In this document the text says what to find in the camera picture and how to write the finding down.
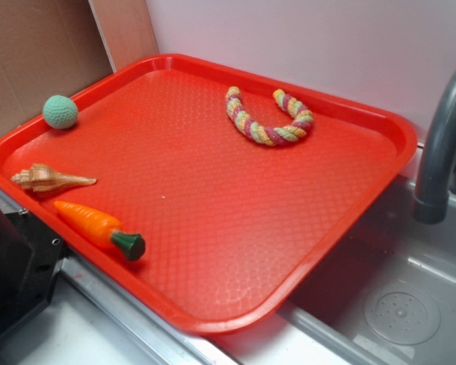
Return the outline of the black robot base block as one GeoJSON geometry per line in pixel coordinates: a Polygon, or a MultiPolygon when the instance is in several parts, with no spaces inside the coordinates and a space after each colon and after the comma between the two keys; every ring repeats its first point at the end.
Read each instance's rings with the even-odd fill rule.
{"type": "Polygon", "coordinates": [[[33,213],[0,209],[0,341],[49,305],[64,251],[33,213]]]}

